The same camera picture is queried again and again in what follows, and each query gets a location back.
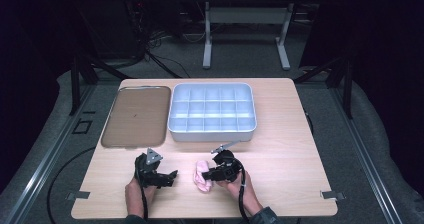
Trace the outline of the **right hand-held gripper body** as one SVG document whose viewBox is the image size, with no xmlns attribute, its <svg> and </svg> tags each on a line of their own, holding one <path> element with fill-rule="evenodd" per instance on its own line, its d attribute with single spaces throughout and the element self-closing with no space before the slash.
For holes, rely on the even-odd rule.
<svg viewBox="0 0 424 224">
<path fill-rule="evenodd" d="M 212 151 L 212 154 L 214 154 L 213 161 L 215 162 L 216 166 L 220 165 L 219 170 L 216 172 L 219 172 L 222 175 L 221 181 L 227 180 L 233 182 L 242 169 L 242 164 L 229 150 L 229 148 L 235 144 L 237 144 L 237 141 L 222 144 Z"/>
</svg>

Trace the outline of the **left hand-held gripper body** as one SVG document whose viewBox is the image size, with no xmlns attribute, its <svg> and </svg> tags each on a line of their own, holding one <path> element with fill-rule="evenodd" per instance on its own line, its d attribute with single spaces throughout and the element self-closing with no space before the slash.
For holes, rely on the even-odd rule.
<svg viewBox="0 0 424 224">
<path fill-rule="evenodd" d="M 163 157 L 152 148 L 148 148 L 145 153 L 136 158 L 134 177 L 142 187 L 165 185 L 163 175 L 157 172 L 162 159 Z"/>
</svg>

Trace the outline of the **pink sock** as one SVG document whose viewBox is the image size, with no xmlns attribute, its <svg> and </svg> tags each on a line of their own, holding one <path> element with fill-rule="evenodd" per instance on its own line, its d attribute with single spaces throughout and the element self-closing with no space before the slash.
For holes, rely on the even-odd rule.
<svg viewBox="0 0 424 224">
<path fill-rule="evenodd" d="M 212 189 L 212 181 L 206 180 L 203 174 L 209 171 L 209 165 L 206 160 L 200 160 L 196 162 L 195 172 L 193 175 L 193 182 L 196 187 L 203 193 L 210 192 Z"/>
</svg>

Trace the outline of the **person's right hand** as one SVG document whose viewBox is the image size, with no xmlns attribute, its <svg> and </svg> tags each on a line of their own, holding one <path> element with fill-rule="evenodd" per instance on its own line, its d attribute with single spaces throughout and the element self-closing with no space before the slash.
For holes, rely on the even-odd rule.
<svg viewBox="0 0 424 224">
<path fill-rule="evenodd" d="M 241 190 L 240 181 L 234 181 L 234 182 L 218 181 L 217 185 L 226 189 L 235 201 L 239 200 L 240 190 Z M 243 209 L 246 210 L 251 215 L 254 215 L 262 208 L 261 204 L 258 202 L 256 198 L 254 189 L 252 187 L 244 188 L 242 202 L 243 202 L 242 204 Z"/>
</svg>

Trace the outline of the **person's left hand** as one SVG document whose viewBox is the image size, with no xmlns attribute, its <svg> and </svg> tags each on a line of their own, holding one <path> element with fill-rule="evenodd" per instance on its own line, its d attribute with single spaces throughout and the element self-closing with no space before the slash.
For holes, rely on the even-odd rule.
<svg viewBox="0 0 424 224">
<path fill-rule="evenodd" d="M 155 186 L 141 188 L 138 181 L 132 178 L 125 186 L 125 200 L 128 215 L 145 217 L 145 206 L 153 202 Z"/>
</svg>

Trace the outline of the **white divided storage box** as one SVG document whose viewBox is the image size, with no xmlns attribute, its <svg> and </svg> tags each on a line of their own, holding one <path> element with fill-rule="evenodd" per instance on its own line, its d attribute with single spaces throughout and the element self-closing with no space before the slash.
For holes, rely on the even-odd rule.
<svg viewBox="0 0 424 224">
<path fill-rule="evenodd" d="M 168 130 L 178 142 L 250 141 L 257 127 L 253 91 L 243 82 L 177 84 Z"/>
</svg>

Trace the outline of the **brown translucent box lid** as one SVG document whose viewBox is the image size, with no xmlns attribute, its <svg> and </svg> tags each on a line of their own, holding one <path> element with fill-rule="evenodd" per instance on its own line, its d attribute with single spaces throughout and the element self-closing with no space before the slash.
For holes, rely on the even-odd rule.
<svg viewBox="0 0 424 224">
<path fill-rule="evenodd" d="M 166 86 L 123 87 L 117 91 L 101 144 L 107 148 L 147 148 L 164 143 L 171 90 Z"/>
</svg>

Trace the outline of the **white-legged desk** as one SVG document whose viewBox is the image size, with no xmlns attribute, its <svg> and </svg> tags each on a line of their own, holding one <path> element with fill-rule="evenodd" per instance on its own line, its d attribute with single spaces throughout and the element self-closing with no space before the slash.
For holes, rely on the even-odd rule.
<svg viewBox="0 0 424 224">
<path fill-rule="evenodd" d="M 203 68 L 209 69 L 212 60 L 212 30 L 211 25 L 216 24 L 279 24 L 280 35 L 275 38 L 280 63 L 283 70 L 290 69 L 290 63 L 285 49 L 285 40 L 294 12 L 294 3 L 289 2 L 282 7 L 246 7 L 242 4 L 236 6 L 218 7 L 210 1 L 205 2 L 205 47 Z"/>
</svg>

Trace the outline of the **grey metal table bracket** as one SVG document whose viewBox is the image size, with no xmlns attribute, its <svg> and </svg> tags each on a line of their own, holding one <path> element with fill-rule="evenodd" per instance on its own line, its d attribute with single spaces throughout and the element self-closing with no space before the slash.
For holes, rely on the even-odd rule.
<svg viewBox="0 0 424 224">
<path fill-rule="evenodd" d="M 77 192 L 68 193 L 66 196 L 66 199 L 70 201 L 75 201 L 76 199 L 88 199 L 89 196 L 90 196 L 89 192 L 77 191 Z"/>
<path fill-rule="evenodd" d="M 342 192 L 336 191 L 322 191 L 321 196 L 323 199 L 333 199 L 335 201 L 344 200 L 346 198 Z"/>
</svg>

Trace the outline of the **aluminium floor rail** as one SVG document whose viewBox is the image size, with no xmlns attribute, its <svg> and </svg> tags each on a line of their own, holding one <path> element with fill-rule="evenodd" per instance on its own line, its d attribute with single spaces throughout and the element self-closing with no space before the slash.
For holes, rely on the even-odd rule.
<svg viewBox="0 0 424 224">
<path fill-rule="evenodd" d="M 102 112 L 94 107 L 95 86 L 82 91 L 74 115 L 60 93 L 58 102 L 23 165 L 0 196 L 0 224 L 86 224 L 72 217 L 75 201 L 99 136 Z"/>
<path fill-rule="evenodd" d="M 338 112 L 340 113 L 343 122 L 347 126 L 350 136 L 353 140 L 353 148 L 355 150 L 358 161 L 367 178 L 367 181 L 372 189 L 372 192 L 379 204 L 380 210 L 383 213 L 387 224 L 404 224 L 392 198 L 387 191 L 386 185 L 376 169 L 374 162 L 366 148 L 363 138 L 359 133 L 356 123 L 350 119 L 345 113 L 342 105 L 342 97 L 337 89 L 330 88 L 330 95 L 335 102 Z"/>
</svg>

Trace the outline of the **black metal frame strut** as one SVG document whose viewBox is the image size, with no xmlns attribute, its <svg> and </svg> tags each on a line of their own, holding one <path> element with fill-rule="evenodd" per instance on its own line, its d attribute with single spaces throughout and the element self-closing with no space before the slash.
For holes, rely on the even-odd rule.
<svg viewBox="0 0 424 224">
<path fill-rule="evenodd" d="M 329 70 L 325 84 L 328 88 L 337 88 L 342 84 L 342 109 L 349 119 L 352 119 L 351 100 L 353 87 L 353 63 L 347 57 L 337 57 L 323 65 L 314 67 L 294 79 L 295 84 L 306 82 L 319 73 Z"/>
<path fill-rule="evenodd" d="M 96 85 L 98 83 L 99 77 L 97 76 L 94 67 L 98 67 L 120 80 L 129 78 L 128 75 L 121 73 L 90 54 L 76 54 L 71 65 L 72 108 L 70 115 L 74 115 L 81 105 L 80 78 L 83 78 L 89 85 Z"/>
</svg>

